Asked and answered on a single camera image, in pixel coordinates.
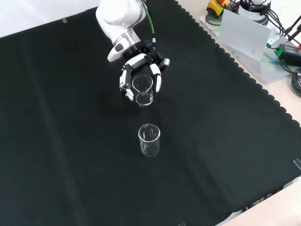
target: yellow device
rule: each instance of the yellow device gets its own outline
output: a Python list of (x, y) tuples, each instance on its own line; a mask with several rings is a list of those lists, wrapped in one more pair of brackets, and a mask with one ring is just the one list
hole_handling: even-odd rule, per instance
[(224, 8), (217, 1), (219, 1), (224, 7), (229, 7), (231, 4), (230, 0), (210, 0), (207, 6), (207, 11), (215, 18), (219, 18), (224, 12)]

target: black cloth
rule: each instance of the black cloth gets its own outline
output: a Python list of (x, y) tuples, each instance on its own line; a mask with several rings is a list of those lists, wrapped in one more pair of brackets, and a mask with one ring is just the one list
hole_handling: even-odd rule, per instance
[(212, 226), (300, 174), (299, 124), (175, 2), (148, 5), (171, 65), (147, 108), (120, 94), (95, 9), (0, 40), (0, 225)]

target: metal stand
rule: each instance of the metal stand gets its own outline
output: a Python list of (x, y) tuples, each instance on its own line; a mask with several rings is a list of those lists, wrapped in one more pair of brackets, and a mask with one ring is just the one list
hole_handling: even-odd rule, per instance
[[(299, 18), (293, 23), (292, 26), (290, 26), (289, 28), (287, 28), (286, 33), (288, 34), (289, 32), (292, 31), (293, 27), (296, 26), (296, 24), (301, 20), (301, 16), (299, 16)], [(297, 27), (297, 31), (292, 34), (292, 35), (287, 35), (288, 36), (288, 40), (291, 41), (293, 40), (299, 33), (301, 32), (301, 24)]]

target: tape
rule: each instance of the tape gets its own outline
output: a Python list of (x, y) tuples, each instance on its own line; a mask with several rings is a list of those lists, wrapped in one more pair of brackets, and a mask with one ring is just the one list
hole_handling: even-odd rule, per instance
[(301, 161), (300, 161), (299, 159), (295, 159), (293, 162), (294, 162), (294, 163), (299, 167), (299, 169), (301, 170)]

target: robotic hand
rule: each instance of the robotic hand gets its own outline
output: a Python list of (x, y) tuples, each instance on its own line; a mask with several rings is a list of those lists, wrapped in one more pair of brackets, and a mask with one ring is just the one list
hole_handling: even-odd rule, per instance
[(111, 39), (114, 47), (108, 55), (110, 62), (121, 58), (129, 59), (121, 69), (120, 91), (130, 100), (134, 99), (131, 77), (141, 68), (148, 66), (155, 81), (154, 89), (161, 88), (161, 72), (170, 63), (155, 49), (153, 43), (142, 44), (133, 27), (146, 16), (144, 0), (101, 0), (96, 10), (97, 21), (104, 33)]
[(170, 63), (170, 60), (163, 59), (156, 51), (151, 43), (146, 41), (146, 47), (141, 50), (141, 53), (128, 60), (121, 69), (121, 76), (119, 79), (120, 91), (126, 95), (130, 100), (134, 99), (133, 89), (131, 86), (131, 77), (141, 68), (148, 66), (151, 76), (155, 81), (154, 89), (156, 93), (160, 91), (162, 83), (161, 72), (164, 71)]

